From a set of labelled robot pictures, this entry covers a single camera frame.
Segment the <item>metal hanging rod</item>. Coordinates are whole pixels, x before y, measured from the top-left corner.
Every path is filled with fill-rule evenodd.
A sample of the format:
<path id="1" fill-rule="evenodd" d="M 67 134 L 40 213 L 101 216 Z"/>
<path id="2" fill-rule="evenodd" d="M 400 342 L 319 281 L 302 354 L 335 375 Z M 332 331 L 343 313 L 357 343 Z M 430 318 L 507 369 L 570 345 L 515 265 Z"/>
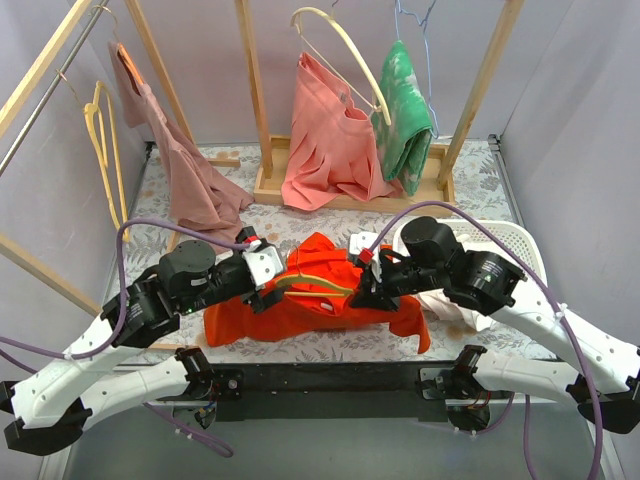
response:
<path id="1" fill-rule="evenodd" d="M 62 61 L 62 64 L 49 79 L 39 100 L 33 104 L 33 108 L 25 118 L 24 124 L 17 131 L 16 136 L 2 156 L 1 175 L 5 174 L 14 157 L 17 155 L 36 121 L 41 116 L 63 80 L 63 76 L 71 67 L 81 48 L 87 42 L 89 35 L 96 27 L 98 20 L 105 11 L 105 8 L 109 6 L 109 3 L 109 0 L 75 1 L 2 106 L 1 137 L 4 137 L 12 128 L 16 119 L 21 115 L 23 109 L 31 102 L 31 98 L 39 85 L 45 80 L 47 74 L 53 72 L 55 60 L 73 36 L 76 26 L 83 20 L 86 20 L 86 23 L 80 27 L 79 34 L 72 42 L 71 48 Z"/>

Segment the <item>yellow hanger under pink garment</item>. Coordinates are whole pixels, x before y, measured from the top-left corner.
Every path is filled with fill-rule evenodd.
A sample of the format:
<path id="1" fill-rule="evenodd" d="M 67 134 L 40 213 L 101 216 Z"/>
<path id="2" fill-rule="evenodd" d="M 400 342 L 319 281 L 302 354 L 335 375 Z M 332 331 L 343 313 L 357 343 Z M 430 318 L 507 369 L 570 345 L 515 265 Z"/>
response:
<path id="1" fill-rule="evenodd" d="M 76 103 L 81 107 L 87 135 L 94 148 L 101 173 L 111 220 L 115 229 L 118 230 L 129 218 L 120 160 L 116 112 L 111 93 L 104 82 L 97 81 L 92 100 L 82 105 L 76 90 L 70 84 L 65 74 L 60 69 L 57 69 L 56 73 L 67 84 L 73 93 Z M 114 167 L 119 209 L 116 209 L 116 202 L 111 187 L 109 176 L 110 165 Z"/>

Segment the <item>white plastic laundry basket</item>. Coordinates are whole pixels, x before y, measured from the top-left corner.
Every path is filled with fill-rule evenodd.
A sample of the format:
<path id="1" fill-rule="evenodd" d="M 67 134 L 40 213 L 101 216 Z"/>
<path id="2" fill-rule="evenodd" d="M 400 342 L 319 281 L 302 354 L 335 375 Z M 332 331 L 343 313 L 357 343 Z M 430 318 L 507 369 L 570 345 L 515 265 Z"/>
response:
<path id="1" fill-rule="evenodd" d="M 456 240 L 466 250 L 491 251 L 515 263 L 507 251 L 502 249 L 482 231 L 464 219 L 438 219 L 448 225 Z M 547 283 L 546 269 L 533 237 L 521 226 L 507 221 L 480 220 L 479 223 L 495 236 L 509 251 L 525 262 L 531 270 Z"/>

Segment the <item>wooden side clothes rack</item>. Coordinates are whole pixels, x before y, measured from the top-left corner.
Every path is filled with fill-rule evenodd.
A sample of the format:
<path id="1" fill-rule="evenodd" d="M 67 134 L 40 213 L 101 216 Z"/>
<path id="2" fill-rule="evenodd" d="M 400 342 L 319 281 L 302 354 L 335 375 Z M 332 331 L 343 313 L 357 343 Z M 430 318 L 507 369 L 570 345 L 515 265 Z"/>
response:
<path id="1" fill-rule="evenodd" d="M 18 86 L 70 6 L 70 1 L 1 1 L 1 103 Z M 45 70 L 44 78 L 1 136 L 1 160 L 89 15 L 83 15 L 80 25 L 72 29 L 53 66 Z M 107 54 L 106 40 L 99 40 L 99 34 L 101 27 L 113 23 L 108 22 L 112 19 L 107 12 L 102 15 L 66 72 L 83 102 L 93 96 L 96 80 L 113 89 L 112 70 L 105 69 L 91 44 L 95 41 L 98 52 Z M 125 191 L 135 195 L 146 145 L 120 119 Z M 115 229 L 81 106 L 64 80 L 1 174 L 1 235 L 52 268 L 89 300 L 102 303 L 112 277 Z M 93 315 L 1 254 L 1 336 L 61 351 Z"/>

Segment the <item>orange t-shirt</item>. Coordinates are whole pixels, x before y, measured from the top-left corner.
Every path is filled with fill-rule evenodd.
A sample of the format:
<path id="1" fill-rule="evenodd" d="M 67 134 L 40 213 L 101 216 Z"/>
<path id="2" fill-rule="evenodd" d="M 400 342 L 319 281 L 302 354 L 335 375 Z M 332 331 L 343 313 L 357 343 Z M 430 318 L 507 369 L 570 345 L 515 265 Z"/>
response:
<path id="1" fill-rule="evenodd" d="M 311 243 L 312 238 L 317 238 L 317 242 L 332 243 L 319 232 L 303 242 Z M 355 330 L 374 324 L 387 324 L 389 331 L 398 337 L 418 336 L 419 354 L 425 353 L 431 345 L 421 305 L 412 297 L 402 298 L 398 311 L 385 312 L 354 309 L 347 298 L 287 294 L 282 301 L 260 314 L 255 314 L 250 306 L 234 298 L 207 308 L 203 321 L 206 342 L 211 347 L 245 338 L 276 342 L 312 331 Z"/>

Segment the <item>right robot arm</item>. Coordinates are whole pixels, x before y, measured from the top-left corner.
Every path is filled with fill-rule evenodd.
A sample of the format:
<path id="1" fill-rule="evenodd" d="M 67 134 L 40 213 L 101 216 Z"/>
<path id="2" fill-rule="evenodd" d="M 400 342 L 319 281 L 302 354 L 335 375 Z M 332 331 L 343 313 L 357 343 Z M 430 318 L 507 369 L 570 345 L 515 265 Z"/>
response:
<path id="1" fill-rule="evenodd" d="M 354 308 L 395 312 L 413 294 L 437 292 L 448 306 L 508 325 L 554 353 L 528 360 L 467 345 L 440 381 L 446 397 L 510 391 L 568 404 L 607 431 L 627 434 L 639 423 L 639 349 L 565 307 L 554 307 L 533 273 L 502 253 L 469 249 L 445 223 L 428 216 L 402 226 L 403 250 L 376 246 L 376 234 L 349 239 L 362 274 Z"/>

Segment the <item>black base bar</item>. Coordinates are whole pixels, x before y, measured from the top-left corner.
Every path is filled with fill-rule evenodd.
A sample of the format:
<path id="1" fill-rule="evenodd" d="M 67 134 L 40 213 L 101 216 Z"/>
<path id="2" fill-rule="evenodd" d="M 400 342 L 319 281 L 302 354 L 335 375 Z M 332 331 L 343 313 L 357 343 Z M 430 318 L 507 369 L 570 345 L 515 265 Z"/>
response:
<path id="1" fill-rule="evenodd" d="M 219 422 L 407 418 L 487 428 L 489 401 L 506 396 L 467 394 L 452 384 L 452 368 L 452 361 L 219 364 L 211 394 L 163 400 L 184 407 L 213 400 Z"/>

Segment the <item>wooden rack with tray base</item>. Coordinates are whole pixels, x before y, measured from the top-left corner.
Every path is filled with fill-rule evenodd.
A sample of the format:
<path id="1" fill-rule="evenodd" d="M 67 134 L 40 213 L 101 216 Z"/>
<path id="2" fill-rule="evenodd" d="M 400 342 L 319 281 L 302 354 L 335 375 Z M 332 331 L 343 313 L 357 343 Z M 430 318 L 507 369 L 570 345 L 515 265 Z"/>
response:
<path id="1" fill-rule="evenodd" d="M 453 167 L 502 58 L 522 2 L 505 2 L 447 145 L 434 141 L 436 116 L 421 94 L 404 44 L 396 41 L 376 79 L 356 44 L 333 16 L 301 7 L 290 25 L 302 36 L 304 15 L 324 20 L 341 38 L 373 93 L 360 109 L 357 90 L 313 46 L 296 64 L 292 132 L 269 132 L 250 5 L 235 4 L 245 48 L 261 166 L 257 202 L 301 211 L 332 209 L 398 213 L 414 206 L 434 213 L 455 202 Z"/>

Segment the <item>cream wooden hanger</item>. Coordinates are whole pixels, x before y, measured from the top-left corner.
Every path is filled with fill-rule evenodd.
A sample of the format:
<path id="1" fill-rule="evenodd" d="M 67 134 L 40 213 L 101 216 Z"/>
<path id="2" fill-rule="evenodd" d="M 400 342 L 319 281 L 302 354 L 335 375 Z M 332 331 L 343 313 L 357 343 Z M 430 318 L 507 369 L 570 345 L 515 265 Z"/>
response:
<path id="1" fill-rule="evenodd" d="M 311 17 L 322 21 L 336 40 L 321 41 L 317 46 L 306 32 L 305 24 Z M 312 6 L 300 7 L 291 14 L 290 26 L 295 29 L 303 46 L 363 102 L 369 109 L 369 115 L 379 114 L 386 126 L 392 125 L 386 97 L 375 75 L 351 36 L 332 14 Z"/>

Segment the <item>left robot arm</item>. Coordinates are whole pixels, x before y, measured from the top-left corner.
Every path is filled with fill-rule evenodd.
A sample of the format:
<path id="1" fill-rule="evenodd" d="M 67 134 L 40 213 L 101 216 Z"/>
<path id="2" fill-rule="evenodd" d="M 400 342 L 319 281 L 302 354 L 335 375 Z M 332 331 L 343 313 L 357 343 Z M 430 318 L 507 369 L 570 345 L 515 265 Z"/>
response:
<path id="1" fill-rule="evenodd" d="M 220 378 L 198 347 L 179 348 L 154 367 L 116 375 L 119 364 L 173 333 L 185 314 L 231 299 L 261 302 L 259 292 L 285 265 L 264 240 L 217 260 L 212 246 L 185 241 L 112 298 L 62 358 L 29 378 L 1 385 L 1 409 L 14 420 L 4 430 L 9 449 L 46 456 L 98 422 L 168 397 L 206 400 Z"/>

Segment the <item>yellow plastic hanger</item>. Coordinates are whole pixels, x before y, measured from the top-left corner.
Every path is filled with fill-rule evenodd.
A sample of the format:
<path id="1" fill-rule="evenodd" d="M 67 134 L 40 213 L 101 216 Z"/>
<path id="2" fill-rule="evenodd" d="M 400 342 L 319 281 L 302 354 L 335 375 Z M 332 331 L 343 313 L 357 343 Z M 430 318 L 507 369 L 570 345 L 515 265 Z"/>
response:
<path id="1" fill-rule="evenodd" d="M 270 284 L 290 296 L 348 298 L 357 286 L 355 267 L 347 250 L 333 243 L 303 242 L 289 254 L 286 271 Z"/>

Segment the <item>green white hanging cloth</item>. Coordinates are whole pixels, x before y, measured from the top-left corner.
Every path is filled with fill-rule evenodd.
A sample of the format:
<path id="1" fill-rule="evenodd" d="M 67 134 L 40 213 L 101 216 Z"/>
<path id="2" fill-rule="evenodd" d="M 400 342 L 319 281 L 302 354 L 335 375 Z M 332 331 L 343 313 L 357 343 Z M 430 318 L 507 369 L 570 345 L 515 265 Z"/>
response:
<path id="1" fill-rule="evenodd" d="M 409 52 L 395 41 L 381 69 L 379 88 L 391 123 L 384 115 L 372 116 L 377 155 L 385 181 L 398 181 L 407 195 L 416 194 L 432 139 L 433 125 L 418 85 Z"/>

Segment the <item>salmon pink pleated garment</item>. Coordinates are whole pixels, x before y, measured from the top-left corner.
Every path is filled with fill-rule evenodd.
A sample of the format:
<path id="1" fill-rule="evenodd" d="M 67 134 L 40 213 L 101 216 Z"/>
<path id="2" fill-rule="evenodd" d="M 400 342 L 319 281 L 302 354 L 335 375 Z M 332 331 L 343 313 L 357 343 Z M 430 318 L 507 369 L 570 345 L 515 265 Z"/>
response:
<path id="1" fill-rule="evenodd" d="M 315 211 L 341 195 L 368 202 L 402 192 L 398 181 L 384 180 L 371 120 L 355 106 L 350 88 L 313 56 L 301 54 L 284 204 Z"/>

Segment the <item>dusty pink hanging garment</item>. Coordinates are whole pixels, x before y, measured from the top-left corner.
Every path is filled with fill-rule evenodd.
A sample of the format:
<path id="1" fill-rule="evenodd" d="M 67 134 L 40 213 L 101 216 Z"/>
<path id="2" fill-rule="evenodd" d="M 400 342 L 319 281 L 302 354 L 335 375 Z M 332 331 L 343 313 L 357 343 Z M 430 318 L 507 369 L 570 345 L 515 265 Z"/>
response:
<path id="1" fill-rule="evenodd" d="M 254 202 L 253 196 L 214 168 L 165 113 L 124 47 L 111 42 L 108 51 L 126 124 L 147 125 L 158 148 L 169 187 L 169 218 L 181 227 L 233 241 L 243 228 L 240 212 Z"/>

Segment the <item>white cloth in basket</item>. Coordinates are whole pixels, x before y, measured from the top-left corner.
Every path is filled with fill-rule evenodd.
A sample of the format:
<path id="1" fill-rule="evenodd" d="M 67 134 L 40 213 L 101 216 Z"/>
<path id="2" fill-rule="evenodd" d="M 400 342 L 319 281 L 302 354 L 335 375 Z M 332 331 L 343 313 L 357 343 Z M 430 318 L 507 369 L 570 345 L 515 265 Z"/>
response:
<path id="1" fill-rule="evenodd" d="M 468 234 L 456 235 L 466 251 L 488 251 L 500 255 L 502 250 L 493 242 L 475 242 Z M 482 315 L 474 310 L 461 307 L 449 300 L 443 290 L 432 290 L 419 293 L 415 296 L 420 305 L 434 313 L 439 320 L 454 321 L 462 320 L 475 332 L 493 329 L 496 322 L 488 316 Z"/>

